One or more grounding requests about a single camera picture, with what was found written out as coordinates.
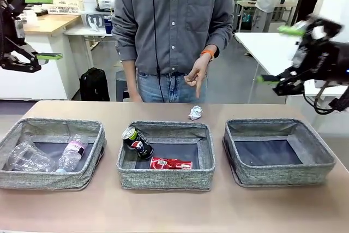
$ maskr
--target pink bottle label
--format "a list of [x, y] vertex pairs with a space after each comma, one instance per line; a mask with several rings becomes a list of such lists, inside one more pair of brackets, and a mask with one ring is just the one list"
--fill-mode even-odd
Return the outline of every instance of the pink bottle label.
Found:
[[67, 147], [66, 147], [67, 150], [73, 150], [73, 151], [76, 151], [78, 152], [80, 155], [83, 154], [83, 151], [85, 150], [85, 147], [79, 143], [79, 142], [76, 142], [76, 141], [72, 141], [72, 142], [69, 142]]

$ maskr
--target bottle cap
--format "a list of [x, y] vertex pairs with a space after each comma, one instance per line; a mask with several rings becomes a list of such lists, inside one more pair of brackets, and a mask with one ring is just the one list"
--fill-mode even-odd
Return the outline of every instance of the bottle cap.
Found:
[[67, 173], [64, 169], [57, 169], [56, 172], [57, 173]]

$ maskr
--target white wall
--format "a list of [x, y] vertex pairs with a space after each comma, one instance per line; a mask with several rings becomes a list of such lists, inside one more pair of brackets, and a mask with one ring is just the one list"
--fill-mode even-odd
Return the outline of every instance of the white wall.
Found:
[[319, 16], [344, 25], [342, 32], [335, 38], [336, 41], [349, 42], [349, 0], [323, 0]]

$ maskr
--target tabletop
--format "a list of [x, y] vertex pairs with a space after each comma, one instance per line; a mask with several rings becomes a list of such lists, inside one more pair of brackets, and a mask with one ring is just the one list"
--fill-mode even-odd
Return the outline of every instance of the tabletop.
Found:
[[77, 24], [67, 29], [64, 32], [65, 35], [85, 35], [94, 37], [111, 37], [112, 34], [107, 34], [105, 28], [98, 28], [98, 31], [93, 30], [91, 27], [85, 27], [83, 24]]
[[[253, 55], [261, 67], [271, 75], [279, 75], [292, 65], [292, 57], [297, 51], [298, 37], [279, 33], [236, 33], [238, 41]], [[320, 89], [315, 87], [314, 80], [305, 82], [305, 94], [316, 96]], [[346, 86], [329, 87], [323, 96], [337, 97], [346, 91]]]
[[[256, 1], [252, 0], [238, 0], [236, 1], [236, 4], [241, 5], [245, 8], [251, 8], [256, 6]], [[297, 3], [294, 2], [285, 2], [284, 4], [278, 3], [275, 7], [276, 8], [294, 8], [297, 5]]]
[[40, 101], [25, 117], [101, 121], [106, 151], [80, 192], [0, 190], [0, 229], [35, 232], [347, 232], [349, 173], [338, 161], [316, 187], [245, 189], [235, 184], [222, 147], [225, 122], [297, 118], [286, 105], [202, 105], [216, 169], [210, 192], [124, 190], [116, 169], [121, 133], [134, 120], [189, 121], [190, 104]]
[[77, 15], [43, 15], [38, 17], [37, 25], [24, 25], [26, 34], [53, 34], [55, 31], [79, 22]]

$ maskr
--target storage basket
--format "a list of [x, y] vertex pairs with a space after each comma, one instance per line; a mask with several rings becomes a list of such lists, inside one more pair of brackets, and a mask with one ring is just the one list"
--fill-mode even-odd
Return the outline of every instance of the storage basket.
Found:
[[[7, 170], [13, 148], [28, 138], [36, 147], [58, 160], [71, 136], [88, 137], [82, 158], [74, 172], [21, 172]], [[37, 190], [80, 190], [90, 182], [106, 145], [103, 125], [97, 121], [25, 118], [17, 122], [0, 142], [0, 188]]]
[[136, 151], [123, 145], [117, 160], [125, 189], [210, 190], [215, 169], [212, 135], [207, 125], [189, 122], [136, 121], [131, 124], [154, 148], [153, 157], [192, 161], [191, 170], [149, 169]]
[[230, 120], [224, 144], [241, 186], [320, 184], [335, 157], [307, 124], [293, 119]]

